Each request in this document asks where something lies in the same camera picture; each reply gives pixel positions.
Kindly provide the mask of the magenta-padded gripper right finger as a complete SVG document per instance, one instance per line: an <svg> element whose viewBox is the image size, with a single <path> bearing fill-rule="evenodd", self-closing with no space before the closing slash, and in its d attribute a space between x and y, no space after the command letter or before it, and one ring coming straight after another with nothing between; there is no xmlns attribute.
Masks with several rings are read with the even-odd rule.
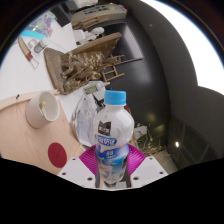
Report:
<svg viewBox="0 0 224 224"><path fill-rule="evenodd" d="M154 156L146 157L132 145L129 146L127 171L132 188L143 187L168 175Z"/></svg>

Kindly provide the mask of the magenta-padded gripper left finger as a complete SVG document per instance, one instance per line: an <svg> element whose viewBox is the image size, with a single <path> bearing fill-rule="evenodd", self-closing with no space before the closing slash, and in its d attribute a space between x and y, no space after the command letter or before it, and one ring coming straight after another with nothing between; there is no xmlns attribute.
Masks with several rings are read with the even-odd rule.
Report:
<svg viewBox="0 0 224 224"><path fill-rule="evenodd" d="M79 157L72 157L58 176L84 188L96 187L98 172L95 147L92 146Z"/></svg>

